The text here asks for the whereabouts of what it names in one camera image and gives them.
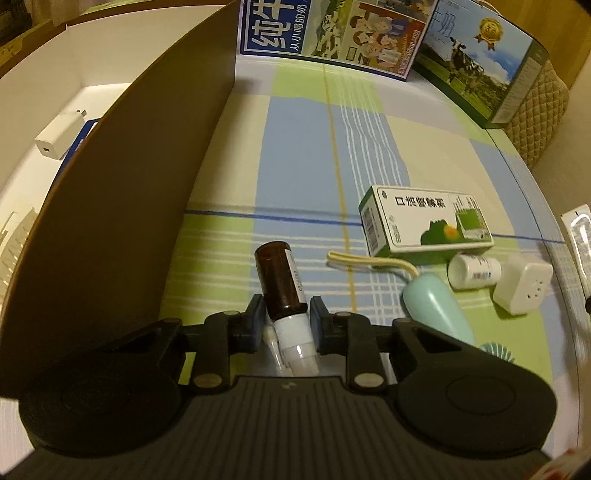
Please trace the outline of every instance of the brown glass bottle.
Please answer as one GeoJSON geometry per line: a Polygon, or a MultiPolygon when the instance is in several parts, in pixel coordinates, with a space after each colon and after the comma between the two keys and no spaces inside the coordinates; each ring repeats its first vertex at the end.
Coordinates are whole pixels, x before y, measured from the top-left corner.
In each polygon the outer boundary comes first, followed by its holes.
{"type": "Polygon", "coordinates": [[[277,241],[261,245],[255,251],[255,262],[271,320],[308,311],[289,244],[277,241]]]}

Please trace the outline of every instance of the beige cushion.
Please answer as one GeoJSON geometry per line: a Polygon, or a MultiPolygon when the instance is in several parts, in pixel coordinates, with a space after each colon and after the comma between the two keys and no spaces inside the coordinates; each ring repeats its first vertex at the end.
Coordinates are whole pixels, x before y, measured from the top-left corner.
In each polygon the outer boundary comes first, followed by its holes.
{"type": "Polygon", "coordinates": [[[548,61],[505,128],[507,137],[530,169],[552,140],[568,104],[569,89],[548,61]]]}

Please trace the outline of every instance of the medicine box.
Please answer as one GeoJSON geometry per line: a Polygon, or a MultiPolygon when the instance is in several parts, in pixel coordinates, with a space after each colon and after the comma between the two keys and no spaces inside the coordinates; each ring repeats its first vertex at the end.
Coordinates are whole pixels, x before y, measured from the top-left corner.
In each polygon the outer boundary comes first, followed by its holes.
{"type": "Polygon", "coordinates": [[[373,185],[359,213],[372,257],[426,265],[493,246],[478,202],[465,193],[373,185]]]}

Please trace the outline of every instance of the table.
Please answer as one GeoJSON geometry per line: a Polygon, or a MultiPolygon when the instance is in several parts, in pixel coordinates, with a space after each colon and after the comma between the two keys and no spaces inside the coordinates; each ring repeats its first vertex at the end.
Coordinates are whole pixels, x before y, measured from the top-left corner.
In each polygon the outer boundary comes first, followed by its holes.
{"type": "MultiPolygon", "coordinates": [[[[580,280],[556,220],[502,131],[480,129],[419,75],[407,83],[297,60],[239,56],[236,86],[218,123],[180,230],[161,317],[200,323],[211,313],[243,310],[260,286],[254,249],[287,241],[308,298],[331,311],[357,311],[388,325],[405,316],[404,274],[329,268],[326,252],[365,254],[357,210],[371,184],[460,190],[478,199],[494,234],[489,255],[529,253],[551,261],[555,276],[539,310],[509,317],[488,290],[457,299],[478,345],[506,346],[515,363],[554,388],[558,415],[544,450],[577,445],[586,346],[580,280]]],[[[444,265],[423,267],[447,281],[444,265]]],[[[247,356],[234,373],[260,371],[247,356]]],[[[339,359],[323,371],[344,370],[339,359]]],[[[10,462],[30,445],[15,402],[0,399],[10,462]]]]}

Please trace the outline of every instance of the gold medal emblem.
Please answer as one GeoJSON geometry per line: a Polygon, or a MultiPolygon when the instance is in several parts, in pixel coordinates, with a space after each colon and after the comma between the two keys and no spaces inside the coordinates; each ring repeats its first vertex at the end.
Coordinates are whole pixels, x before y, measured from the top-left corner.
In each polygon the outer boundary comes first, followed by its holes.
{"type": "Polygon", "coordinates": [[[495,44],[503,36],[503,26],[496,18],[483,18],[480,22],[480,33],[474,37],[478,43],[485,41],[489,50],[495,49],[495,44]]]}

